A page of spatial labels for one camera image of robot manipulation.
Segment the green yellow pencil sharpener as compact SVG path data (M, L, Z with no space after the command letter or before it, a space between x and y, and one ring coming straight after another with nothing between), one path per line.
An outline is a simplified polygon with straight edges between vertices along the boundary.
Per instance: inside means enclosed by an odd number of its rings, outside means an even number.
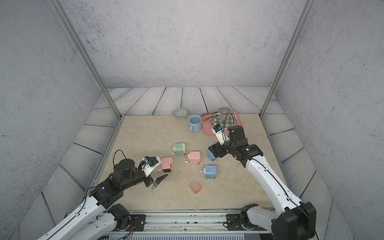
M171 154L176 156L185 156L186 155L186 144L185 143L177 143L172 147Z

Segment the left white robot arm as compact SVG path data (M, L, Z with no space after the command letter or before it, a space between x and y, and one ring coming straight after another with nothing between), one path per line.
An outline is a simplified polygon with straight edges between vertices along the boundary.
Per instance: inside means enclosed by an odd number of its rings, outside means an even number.
M93 187L83 202L59 224L41 236L42 240L96 240L112 231L128 231L122 239L129 239L140 220L117 203L124 191L140 183L155 189L167 175L154 180L151 173L162 163L159 157L143 157L139 166L123 159L114 165L114 171Z

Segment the light blue mug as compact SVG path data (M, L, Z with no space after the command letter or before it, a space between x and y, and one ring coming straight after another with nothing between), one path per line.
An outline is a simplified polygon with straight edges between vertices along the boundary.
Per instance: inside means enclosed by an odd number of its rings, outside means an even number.
M189 118L189 132L190 133L197 133L201 131L203 128L202 126L202 118L198 115L193 115Z

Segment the patterned ceramic bowl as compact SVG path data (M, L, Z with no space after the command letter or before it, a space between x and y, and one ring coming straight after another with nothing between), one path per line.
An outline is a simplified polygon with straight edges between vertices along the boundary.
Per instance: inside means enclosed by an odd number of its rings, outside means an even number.
M173 111L173 115L178 120L186 119L189 115L189 111L186 108L180 107Z

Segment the pink pencil sharpener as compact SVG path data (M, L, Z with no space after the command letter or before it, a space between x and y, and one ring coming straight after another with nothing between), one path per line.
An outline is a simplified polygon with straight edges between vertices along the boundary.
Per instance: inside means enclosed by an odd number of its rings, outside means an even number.
M162 158L161 168L159 169L159 171L162 171L164 173L170 173L173 167L174 167L173 157L165 157L165 158Z
M188 154L187 160L185 163L189 163L192 165L199 165L201 163L201 153L197 151L191 151Z

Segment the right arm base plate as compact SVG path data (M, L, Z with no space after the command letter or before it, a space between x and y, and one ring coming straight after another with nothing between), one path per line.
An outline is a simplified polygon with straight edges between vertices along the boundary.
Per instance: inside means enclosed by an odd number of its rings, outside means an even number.
M227 214L223 226L228 231L266 231L260 226L246 223L241 214Z

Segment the pink serving tray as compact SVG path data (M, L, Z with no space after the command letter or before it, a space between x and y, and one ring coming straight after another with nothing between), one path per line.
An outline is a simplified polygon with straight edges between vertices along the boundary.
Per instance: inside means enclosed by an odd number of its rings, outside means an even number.
M236 125L243 126L243 123L240 119L239 114L236 111L231 111L231 114L234 116L234 119L230 116L230 120L232 120L232 119L234 120L235 126ZM200 115L200 117L202 118L202 123L203 123L203 132L206 135L213 135L214 134L212 132L214 125L211 123L211 119L210 119L210 117L213 117L213 116L214 116L214 113L204 113L204 114Z

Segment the striped ceramic cup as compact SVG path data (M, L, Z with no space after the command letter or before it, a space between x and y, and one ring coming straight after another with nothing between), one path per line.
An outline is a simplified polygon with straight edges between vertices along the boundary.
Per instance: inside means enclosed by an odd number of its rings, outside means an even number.
M229 115L231 113L231 109L229 108L226 108L226 107L222 107L218 110L217 113L214 114L214 118L220 120L220 121L224 121L227 117L227 115Z

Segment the red transparent tray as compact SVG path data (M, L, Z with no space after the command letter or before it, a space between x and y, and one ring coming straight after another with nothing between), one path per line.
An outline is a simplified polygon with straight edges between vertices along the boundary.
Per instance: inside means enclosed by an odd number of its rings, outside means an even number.
M196 195L202 190L203 186L197 180L193 180L189 184L189 188Z

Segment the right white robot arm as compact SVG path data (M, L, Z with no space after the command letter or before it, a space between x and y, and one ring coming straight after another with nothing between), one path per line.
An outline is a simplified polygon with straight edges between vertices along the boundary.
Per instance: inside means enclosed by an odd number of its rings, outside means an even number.
M227 129L217 124L212 132L218 142L209 146L208 156L215 160L232 155L259 182L270 198L274 210L270 211L257 204L250 204L241 209L238 220L227 223L227 229L235 227L252 231L256 227L273 235L275 240L309 240L317 238L317 211L310 203L304 203L279 178L269 165L264 153L255 145L250 145L242 126Z

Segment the green checkered cloth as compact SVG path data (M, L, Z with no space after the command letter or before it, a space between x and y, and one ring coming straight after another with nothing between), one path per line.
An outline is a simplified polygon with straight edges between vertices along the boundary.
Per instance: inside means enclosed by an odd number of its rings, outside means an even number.
M237 115L235 113L230 114L216 114L211 119L212 126L220 124L223 128L233 127L237 124Z

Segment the blue pencil sharpener round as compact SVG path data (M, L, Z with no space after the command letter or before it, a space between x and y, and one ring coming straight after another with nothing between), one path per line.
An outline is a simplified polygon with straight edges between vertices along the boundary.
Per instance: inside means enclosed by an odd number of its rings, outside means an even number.
M214 156L214 154L210 150L206 150L206 153L207 153L207 157L210 161L216 160L216 157Z

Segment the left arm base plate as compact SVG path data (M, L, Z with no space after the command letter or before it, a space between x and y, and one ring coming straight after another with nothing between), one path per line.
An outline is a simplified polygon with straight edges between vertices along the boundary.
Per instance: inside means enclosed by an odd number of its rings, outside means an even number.
M119 223L117 228L120 231L126 232L143 232L147 215L144 214L134 214L129 216L124 216Z

